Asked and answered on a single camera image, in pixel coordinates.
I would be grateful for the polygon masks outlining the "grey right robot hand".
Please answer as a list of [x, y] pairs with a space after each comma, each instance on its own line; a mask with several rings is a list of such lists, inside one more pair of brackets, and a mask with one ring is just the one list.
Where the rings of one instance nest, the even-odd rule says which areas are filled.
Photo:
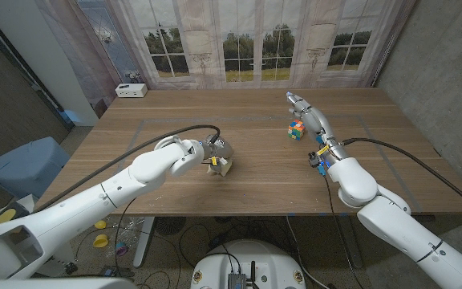
[[296, 119], [299, 119], [306, 126], [306, 131], [322, 146], [321, 156], [330, 164], [349, 157], [343, 145], [336, 139], [329, 121], [324, 114], [309, 104], [301, 96], [292, 92], [286, 93], [287, 102], [292, 105], [289, 109]]

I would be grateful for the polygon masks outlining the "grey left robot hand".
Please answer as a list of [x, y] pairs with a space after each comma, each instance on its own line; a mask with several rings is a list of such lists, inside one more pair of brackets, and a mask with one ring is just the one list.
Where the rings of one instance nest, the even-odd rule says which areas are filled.
[[212, 137], [213, 135], [208, 135], [201, 142], [205, 152], [204, 160], [209, 164], [208, 173], [224, 177], [233, 164], [234, 151], [230, 143], [221, 136], [214, 142], [211, 141]]

